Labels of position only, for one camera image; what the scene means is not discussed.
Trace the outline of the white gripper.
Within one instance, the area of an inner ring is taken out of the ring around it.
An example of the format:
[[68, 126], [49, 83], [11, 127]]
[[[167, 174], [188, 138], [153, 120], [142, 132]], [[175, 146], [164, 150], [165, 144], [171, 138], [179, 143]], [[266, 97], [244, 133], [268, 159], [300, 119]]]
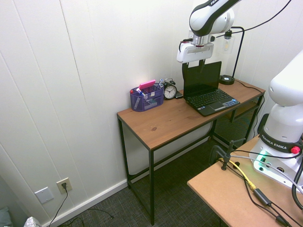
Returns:
[[182, 72], [188, 71], [189, 62], [199, 61], [199, 73], [203, 72], [205, 59], [211, 58], [214, 44], [208, 43], [203, 47], [196, 47], [191, 43], [181, 43], [177, 53], [177, 61], [182, 63]]

